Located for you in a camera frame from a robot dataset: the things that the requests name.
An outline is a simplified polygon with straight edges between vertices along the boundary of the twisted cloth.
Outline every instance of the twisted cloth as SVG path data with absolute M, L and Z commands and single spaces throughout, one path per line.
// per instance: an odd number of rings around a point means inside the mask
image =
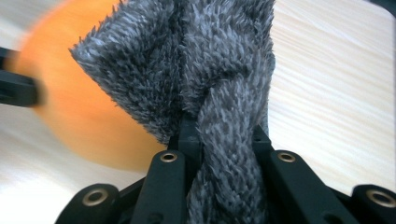
M 253 129 L 268 134 L 274 0 L 130 0 L 71 49 L 112 99 L 166 144 L 183 111 L 204 159 L 188 223 L 264 223 Z

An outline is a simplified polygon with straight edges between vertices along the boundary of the blurry orange object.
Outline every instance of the blurry orange object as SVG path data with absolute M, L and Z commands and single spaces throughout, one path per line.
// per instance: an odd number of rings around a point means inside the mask
M 33 110 L 71 150 L 90 161 L 144 172 L 165 146 L 116 106 L 68 50 L 118 2 L 65 1 L 33 29 L 7 70 L 39 80 L 42 102 Z

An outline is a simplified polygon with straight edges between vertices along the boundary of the gray fuzzy fabric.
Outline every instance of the gray fuzzy fabric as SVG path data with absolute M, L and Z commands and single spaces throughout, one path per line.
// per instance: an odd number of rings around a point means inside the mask
M 71 49 L 112 99 L 166 143 L 182 111 L 197 118 L 204 162 L 188 223 L 263 223 L 265 189 L 251 148 L 267 130 L 275 68 L 274 0 L 130 0 Z

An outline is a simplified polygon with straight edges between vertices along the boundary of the wood grain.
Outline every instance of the wood grain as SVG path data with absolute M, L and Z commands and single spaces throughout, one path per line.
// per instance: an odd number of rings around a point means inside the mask
M 62 3 L 29 2 L 0 2 L 0 46 L 20 49 Z M 395 20 L 360 0 L 277 0 L 275 13 L 274 147 L 345 193 L 366 183 L 396 191 Z M 0 223 L 53 223 L 80 189 L 122 189 L 144 175 L 82 159 L 28 108 L 0 105 L 0 114 Z

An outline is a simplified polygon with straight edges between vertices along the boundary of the wooden table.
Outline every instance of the wooden table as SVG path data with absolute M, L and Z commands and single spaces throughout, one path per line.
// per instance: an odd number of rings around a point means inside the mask
M 2 1 L 0 46 L 18 50 L 60 2 Z M 366 183 L 396 191 L 394 27 L 361 0 L 276 1 L 270 137 L 344 193 Z M 0 115 L 0 223 L 53 223 L 80 189 L 123 189 L 145 174 L 82 159 L 29 108 L 0 105 Z

